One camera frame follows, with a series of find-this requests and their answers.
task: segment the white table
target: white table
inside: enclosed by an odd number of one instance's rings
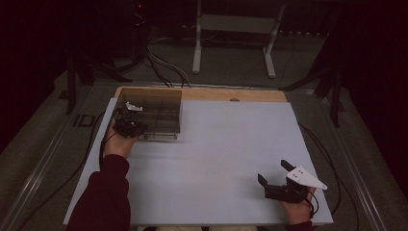
[[[112,98],[109,103],[64,223],[68,222],[90,174],[99,169],[99,143],[116,100]],[[140,226],[286,223],[279,202],[264,198],[257,174],[263,174],[270,184],[285,184],[287,171],[280,167],[284,159],[316,175],[291,105],[187,99],[182,103],[181,134],[177,141],[140,141],[132,149],[127,174],[132,223]],[[333,222],[321,190],[316,197],[319,212],[313,222]]]

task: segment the red sleeve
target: red sleeve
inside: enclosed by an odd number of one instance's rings
[[[312,231],[312,222],[307,221],[299,224],[286,225],[286,231]]]
[[[107,155],[100,172],[94,172],[72,211],[66,231],[129,231],[129,163],[118,155]]]

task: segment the person's right hand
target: person's right hand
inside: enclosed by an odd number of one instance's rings
[[[312,201],[313,194],[316,188],[309,188],[307,199]],[[300,203],[292,204],[281,201],[282,207],[285,209],[289,224],[299,224],[310,220],[311,206],[305,200]]]
[[[109,139],[105,143],[105,155],[114,154],[127,159],[133,144],[138,141],[139,137],[123,138],[114,130],[114,125],[111,124],[105,139]]]

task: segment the black cable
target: black cable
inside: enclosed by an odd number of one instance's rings
[[[294,55],[294,48],[295,48],[297,36],[298,36],[298,34],[295,33],[295,34],[294,34],[294,39],[293,39],[293,41],[292,41],[292,51],[291,51],[291,55],[290,55],[290,57],[286,60],[286,63],[285,63],[285,66],[284,66],[284,68],[283,68],[282,76],[280,77],[279,83],[277,83],[277,84],[275,84],[275,85],[273,85],[273,86],[267,86],[267,87],[269,87],[269,88],[277,88],[277,87],[279,87],[279,86],[282,84],[283,79],[285,78],[285,73],[286,73],[286,69],[287,69],[287,67],[288,67],[288,64],[289,64],[289,62],[291,61],[291,59],[293,58],[293,55]],[[243,80],[242,80],[242,85],[243,85],[243,83],[245,82],[245,79],[246,79],[247,75],[248,75],[252,70],[254,70],[262,61],[260,61],[259,63],[257,63],[254,67],[252,67],[252,68],[245,74],[245,76],[243,77]],[[248,88],[251,89],[251,88],[255,88],[255,87],[264,87],[264,86],[251,85],[251,86],[249,86]]]
[[[226,46],[228,41],[225,37],[221,37],[222,41],[217,41],[215,38],[219,37],[220,33],[216,33],[213,37],[203,40],[202,46],[203,47],[221,47]]]
[[[188,79],[186,79],[186,77],[180,72],[180,70],[179,70],[178,68],[176,68],[173,64],[170,64],[169,62],[167,62],[167,61],[164,60],[163,58],[159,57],[158,55],[153,54],[151,51],[150,51],[149,53],[150,53],[153,57],[155,57],[156,59],[158,59],[158,60],[161,61],[161,63],[160,63],[160,62],[156,62],[156,61],[153,61],[153,60],[152,60],[153,63],[159,64],[159,65],[161,65],[161,66],[163,66],[163,67],[165,67],[165,68],[167,68],[167,69],[170,69],[170,70],[176,72],[176,73],[180,76],[181,81],[182,81],[182,84],[184,85],[184,83],[187,83],[187,85],[191,88],[190,81],[189,81]]]
[[[256,37],[258,37],[258,34],[249,34],[247,38],[244,39],[239,39],[239,38],[234,38],[233,36],[230,35],[231,32],[219,32],[216,37],[212,37],[210,39],[206,39],[210,45],[213,45],[215,47],[227,47],[227,46],[237,46],[237,45],[250,45],[249,42],[252,40],[255,40]]]
[[[87,147],[87,151],[85,153],[85,156],[81,162],[80,165],[78,165],[78,167],[72,172],[72,174],[56,189],[54,190],[45,200],[43,200],[38,206],[37,208],[28,216],[26,217],[18,226],[18,228],[16,229],[16,231],[20,231],[24,228],[24,226],[27,224],[27,222],[36,214],[36,212],[38,212],[39,209],[42,208],[42,206],[44,206],[52,197],[54,197],[63,187],[66,186],[66,184],[72,180],[72,178],[78,173],[78,171],[84,166],[85,162],[87,161],[90,149],[91,149],[91,143],[92,143],[92,138],[93,138],[93,132],[95,131],[96,128],[96,124],[98,123],[98,121],[100,120],[100,118],[102,117],[102,115],[105,114],[105,112],[101,113],[98,118],[96,119],[95,123],[92,126],[92,130],[90,132],[90,136],[89,136],[89,141],[88,141],[88,147]]]
[[[116,72],[118,72],[120,74],[126,74],[126,73],[138,68],[141,65],[141,63],[142,63],[142,59],[140,59],[140,61],[137,61],[137,62],[131,62],[130,64],[115,67],[114,71],[116,71]]]
[[[145,58],[150,62],[150,67],[153,68],[154,72],[156,73],[156,76],[162,80],[163,83],[165,83],[165,85],[168,88],[173,88],[173,85],[171,84],[171,82],[165,77],[163,76],[162,72],[160,72],[159,68],[156,67],[156,64],[154,63],[154,61],[152,61],[152,59],[146,55]]]
[[[333,173],[334,173],[334,175],[335,175],[335,178],[336,178],[336,181],[337,181],[337,184],[338,184],[338,189],[339,189],[339,199],[338,199],[338,203],[337,203],[335,209],[331,212],[331,214],[334,215],[334,213],[336,213],[337,209],[338,209],[339,206],[340,206],[340,201],[341,201],[341,197],[340,197],[340,195],[341,195],[341,193],[340,193],[340,184],[341,184],[341,185],[343,186],[345,192],[347,193],[347,195],[348,195],[348,197],[349,197],[349,199],[350,199],[350,201],[351,201],[351,204],[352,204],[352,206],[353,206],[353,208],[354,208],[354,212],[355,212],[355,214],[356,214],[356,230],[358,231],[358,230],[360,229],[360,218],[359,218],[359,214],[358,214],[358,209],[357,209],[356,203],[354,202],[350,191],[348,190],[347,186],[345,185],[345,182],[342,180],[342,178],[340,178],[339,174],[337,173],[337,170],[335,169],[334,164],[333,164],[333,160],[331,159],[331,157],[330,157],[330,155],[329,155],[327,149],[326,149],[326,148],[324,147],[324,145],[321,143],[320,139],[319,139],[318,137],[316,137],[316,135],[315,135],[311,130],[309,130],[306,126],[302,125],[302,124],[299,123],[299,122],[297,122],[297,124],[298,124],[304,131],[306,131],[306,133],[310,136],[310,138],[312,139],[312,141],[315,143],[315,145],[316,145],[316,146],[318,147],[318,149],[320,150],[320,152],[321,152],[322,156],[324,157],[325,161],[326,161],[326,162],[328,163],[328,165],[330,165],[330,167],[332,168]]]
[[[318,206],[317,208],[316,208],[316,210],[315,210],[315,206],[312,204],[312,202],[310,201],[310,200],[308,200],[308,199],[305,199],[305,201],[310,205],[310,207],[311,207],[311,211],[310,211],[310,218],[313,218],[313,216],[319,211],[319,201],[318,201],[318,199],[316,198],[316,196],[313,194],[313,193],[311,193],[311,192],[309,192],[309,194],[311,194],[312,195],[312,197],[315,199],[315,201],[316,201],[316,205]]]
[[[333,160],[331,159],[330,155],[328,154],[327,149],[324,147],[324,145],[321,143],[321,141],[307,127],[305,127],[304,125],[302,125],[299,122],[297,122],[297,124],[309,135],[309,137],[315,143],[316,147],[319,149],[320,153],[322,153],[323,158],[328,163],[328,165],[330,165],[330,168],[332,169],[333,174],[335,175],[337,189],[338,189],[338,200],[337,200],[335,208],[331,211],[331,214],[334,215],[337,212],[337,210],[339,209],[340,203],[342,201],[342,191],[341,191],[341,186],[340,186],[340,184],[341,184],[340,183],[340,176],[339,176],[339,174],[338,174],[338,172],[336,170],[336,167],[334,166]]]
[[[99,158],[98,158],[98,161],[99,161],[99,169],[100,169],[100,170],[102,170],[102,164],[103,164],[103,158],[104,158],[103,151],[105,150],[105,145],[106,145],[106,143],[107,143],[114,135],[117,134],[117,132],[114,132],[114,133],[113,133],[112,135],[110,135],[107,139],[105,139],[105,138],[106,138],[106,135],[107,135],[107,133],[108,133],[108,131],[109,131],[109,129],[110,129],[110,127],[111,127],[111,124],[108,125],[108,128],[107,128],[107,130],[106,130],[106,132],[105,132],[105,136],[103,137],[102,142],[101,142],[100,145],[99,145]]]

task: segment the wire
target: wire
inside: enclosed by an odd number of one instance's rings
[[[282,84],[283,79],[285,78],[286,69],[287,69],[287,67],[288,67],[288,64],[289,64],[289,62],[292,60],[293,55],[294,55],[294,48],[295,48],[297,36],[298,36],[298,33],[294,33],[294,38],[293,38],[293,41],[292,41],[292,51],[291,51],[291,55],[290,55],[290,57],[286,60],[286,63],[285,63],[285,65],[284,65],[284,68],[283,68],[283,71],[282,71],[282,76],[280,77],[279,83],[278,83],[278,84],[275,84],[275,85],[273,85],[273,86],[268,86],[269,88],[277,88],[277,87],[279,87],[279,86]],[[245,76],[243,77],[243,80],[242,80],[242,85],[243,85],[243,83],[245,82],[245,79],[246,79],[247,75],[248,75],[252,70],[254,70],[262,61],[260,61],[259,63],[257,63],[254,67],[252,67],[252,68],[245,74]],[[264,87],[264,86],[250,85],[248,88],[251,89],[251,88],[254,88],[254,87]]]
[[[187,75],[187,73],[185,71],[183,71],[181,68],[170,64],[169,62],[167,62],[165,59],[159,57],[158,55],[154,54],[149,47],[147,47],[147,54],[150,54],[156,61],[152,60],[148,55],[146,56],[146,59],[151,63],[151,67],[153,68],[153,70],[156,72],[156,75],[162,79],[163,82],[165,82],[165,84],[167,84],[167,86],[171,86],[173,87],[173,85],[171,84],[171,82],[166,79],[163,74],[160,72],[159,68],[155,66],[155,64],[159,64],[165,68],[171,69],[174,72],[176,72],[181,80],[182,80],[182,87],[184,86],[184,83],[187,83],[187,85],[191,88],[191,83],[189,80],[189,76]]]
[[[130,71],[138,68],[142,63],[142,59],[138,62],[131,62],[130,64],[126,64],[123,66],[115,67],[113,71],[120,73],[120,74],[126,74],[129,73]]]
[[[315,206],[312,204],[312,202],[308,199],[305,199],[306,202],[312,207],[312,210],[310,211],[310,218],[313,218],[313,216],[319,211],[319,201],[313,193],[311,193],[310,191],[308,191],[308,193],[312,195],[312,197],[316,201],[316,205],[318,206],[315,210]]]
[[[152,61],[152,59],[148,56],[148,54],[146,54],[145,58],[150,62],[150,67],[153,68],[154,72],[156,73],[156,76],[162,80],[163,83],[165,83],[165,85],[168,88],[173,88],[173,85],[171,84],[171,82],[165,77],[163,76],[162,72],[159,70],[158,67],[156,67],[155,63]]]
[[[103,158],[104,158],[104,153],[103,153],[103,151],[104,151],[104,149],[105,149],[105,144],[106,144],[106,142],[107,142],[108,140],[110,140],[110,139],[114,136],[114,135],[111,135],[110,137],[108,137],[108,138],[105,140],[105,138],[106,138],[107,135],[108,135],[109,129],[110,129],[111,125],[113,124],[113,121],[114,121],[114,117],[115,117],[115,115],[116,115],[116,112],[117,112],[117,109],[112,112],[112,115],[111,115],[111,117],[109,118],[109,124],[108,124],[108,126],[107,126],[107,128],[106,128],[106,130],[105,130],[105,134],[103,135],[103,139],[102,139],[102,141],[101,141],[100,144],[99,144],[99,157],[98,157],[99,169],[102,169]]]
[[[342,178],[340,178],[339,174],[337,173],[337,170],[333,164],[333,160],[331,159],[327,149],[324,147],[324,145],[321,143],[320,139],[318,137],[316,137],[316,135],[309,130],[306,126],[302,125],[301,123],[297,122],[297,124],[310,136],[310,138],[312,139],[312,141],[315,143],[315,145],[318,147],[320,153],[322,154],[322,156],[324,157],[325,161],[328,163],[328,165],[332,168],[332,171],[335,175],[336,178],[336,182],[338,185],[338,190],[339,190],[339,198],[338,198],[338,202],[335,206],[335,208],[332,210],[331,214],[332,216],[337,212],[337,210],[339,209],[340,203],[341,203],[341,190],[340,190],[340,185],[343,186],[345,192],[347,193],[351,204],[354,208],[354,212],[356,214],[356,230],[358,231],[360,229],[360,218],[359,218],[359,214],[358,214],[358,210],[357,210],[357,206],[356,203],[354,202],[350,191],[348,190],[347,186],[345,185],[344,181],[342,180]]]
[[[92,130],[90,132],[90,136],[89,136],[89,141],[88,141],[88,147],[87,147],[87,151],[84,155],[84,158],[81,162],[80,165],[78,165],[78,167],[72,172],[72,174],[56,189],[54,190],[46,199],[44,199],[38,206],[36,209],[33,210],[33,212],[26,217],[18,226],[18,228],[16,229],[16,231],[20,231],[24,228],[24,226],[27,224],[27,222],[36,214],[36,212],[38,212],[39,209],[42,208],[42,206],[44,206],[52,197],[54,197],[63,187],[66,186],[66,184],[72,180],[72,178],[78,173],[78,171],[84,166],[85,162],[87,161],[89,152],[90,152],[90,148],[91,148],[91,143],[92,143],[92,138],[93,138],[93,133],[95,131],[96,128],[96,124],[98,123],[98,121],[100,120],[100,118],[102,117],[102,115],[105,114],[105,111],[103,113],[101,113],[98,118],[96,119],[95,123],[92,126]]]
[[[215,47],[227,47],[227,46],[237,46],[237,45],[250,45],[250,42],[259,37],[260,34],[248,34],[246,38],[234,38],[231,35],[232,32],[219,32],[211,38],[204,39],[206,43],[203,43],[203,46],[215,46]]]
[[[106,144],[114,135],[116,135],[116,134],[117,134],[117,132],[111,134],[111,136],[108,137],[108,138],[105,140],[105,144]]]
[[[162,37],[162,38],[157,38],[155,40],[150,40],[149,43],[155,43],[155,42],[159,42],[161,40],[168,40],[168,39],[173,39],[172,37]]]
[[[177,66],[175,66],[173,64],[170,64],[169,62],[165,61],[161,57],[153,54],[150,51],[150,49],[148,51],[156,60],[159,61],[158,63],[155,62],[156,64],[159,64],[159,65],[161,65],[161,66],[163,66],[165,68],[171,69],[174,72],[176,72],[181,77],[182,83],[184,84],[184,82],[186,82],[187,85],[191,88],[191,83],[190,83],[190,80],[189,80],[189,76],[187,75],[187,73],[185,71],[183,71],[182,69],[180,69],[179,67],[177,67]]]

